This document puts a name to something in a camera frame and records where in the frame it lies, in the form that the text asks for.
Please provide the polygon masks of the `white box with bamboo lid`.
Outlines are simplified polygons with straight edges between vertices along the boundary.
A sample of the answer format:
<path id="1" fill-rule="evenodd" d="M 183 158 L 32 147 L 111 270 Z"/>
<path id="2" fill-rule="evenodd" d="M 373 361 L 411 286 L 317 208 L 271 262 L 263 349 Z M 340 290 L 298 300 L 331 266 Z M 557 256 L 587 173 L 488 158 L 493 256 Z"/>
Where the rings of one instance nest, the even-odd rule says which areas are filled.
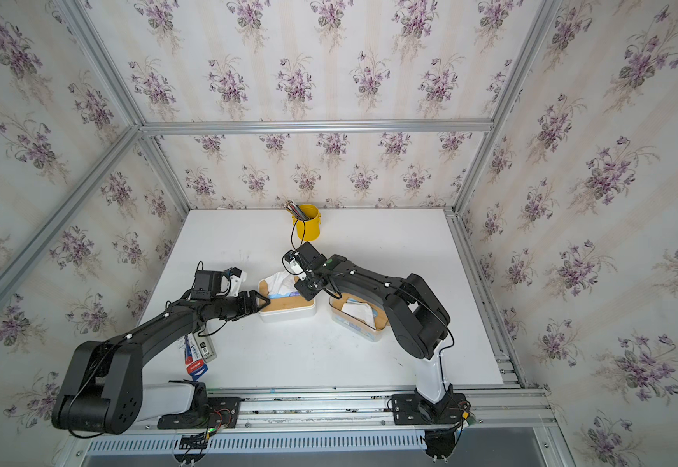
<path id="1" fill-rule="evenodd" d="M 317 313 L 315 300 L 305 300 L 297 291 L 292 295 L 270 299 L 270 304 L 258 315 L 266 323 L 310 318 Z"/>

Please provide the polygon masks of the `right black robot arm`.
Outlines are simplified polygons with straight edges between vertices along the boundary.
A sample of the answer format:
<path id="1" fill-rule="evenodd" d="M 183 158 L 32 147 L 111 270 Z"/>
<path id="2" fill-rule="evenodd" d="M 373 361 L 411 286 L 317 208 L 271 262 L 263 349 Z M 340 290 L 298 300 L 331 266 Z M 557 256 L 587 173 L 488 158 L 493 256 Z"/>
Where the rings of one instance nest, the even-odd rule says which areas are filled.
<path id="1" fill-rule="evenodd" d="M 282 265 L 298 277 L 296 290 L 308 301 L 319 293 L 334 299 L 350 295 L 382 309 L 397 344 L 419 364 L 416 393 L 422 401 L 439 405 L 449 397 L 452 387 L 444 376 L 440 352 L 444 342 L 455 344 L 451 317 L 421 276 L 371 272 L 344 256 L 327 257 L 308 242 L 287 251 Z"/>

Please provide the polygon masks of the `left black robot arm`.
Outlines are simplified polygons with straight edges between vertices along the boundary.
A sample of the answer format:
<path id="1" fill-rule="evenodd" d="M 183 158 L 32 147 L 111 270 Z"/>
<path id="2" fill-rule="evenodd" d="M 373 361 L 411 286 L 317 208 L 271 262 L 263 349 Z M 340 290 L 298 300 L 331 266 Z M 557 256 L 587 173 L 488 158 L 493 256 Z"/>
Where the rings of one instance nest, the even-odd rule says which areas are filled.
<path id="1" fill-rule="evenodd" d="M 257 290 L 231 296 L 221 291 L 223 272 L 198 270 L 182 296 L 137 328 L 106 341 L 80 344 L 51 413 L 54 428 L 89 439 L 120 435 L 137 420 L 144 400 L 144 366 L 209 321 L 238 321 L 271 300 Z"/>

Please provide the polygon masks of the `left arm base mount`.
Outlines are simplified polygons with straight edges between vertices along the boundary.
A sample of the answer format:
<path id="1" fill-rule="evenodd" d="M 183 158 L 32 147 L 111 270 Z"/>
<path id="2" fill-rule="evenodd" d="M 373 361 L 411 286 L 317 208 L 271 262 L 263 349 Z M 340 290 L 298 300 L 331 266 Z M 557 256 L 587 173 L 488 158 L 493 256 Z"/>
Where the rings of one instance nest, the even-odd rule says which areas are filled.
<path id="1" fill-rule="evenodd" d="M 183 466 L 193 466 L 202 460 L 212 438 L 223 429 L 235 428 L 243 399 L 240 397 L 210 397 L 200 381 L 177 381 L 191 388 L 189 407 L 180 414 L 163 414 L 158 430 L 200 429 L 198 434 L 183 435 L 173 447 L 173 458 Z"/>

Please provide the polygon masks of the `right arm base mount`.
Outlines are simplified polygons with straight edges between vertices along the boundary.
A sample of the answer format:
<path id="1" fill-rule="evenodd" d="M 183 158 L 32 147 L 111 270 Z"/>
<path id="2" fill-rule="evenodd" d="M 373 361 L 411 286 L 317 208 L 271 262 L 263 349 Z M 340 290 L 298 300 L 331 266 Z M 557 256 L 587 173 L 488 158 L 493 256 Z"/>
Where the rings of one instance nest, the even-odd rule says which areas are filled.
<path id="1" fill-rule="evenodd" d="M 429 402 L 415 391 L 392 395 L 387 408 L 395 425 L 424 428 L 424 451 L 433 461 L 447 462 L 459 445 L 463 430 L 478 423 L 466 396 L 453 392 L 451 386 L 436 403 Z"/>

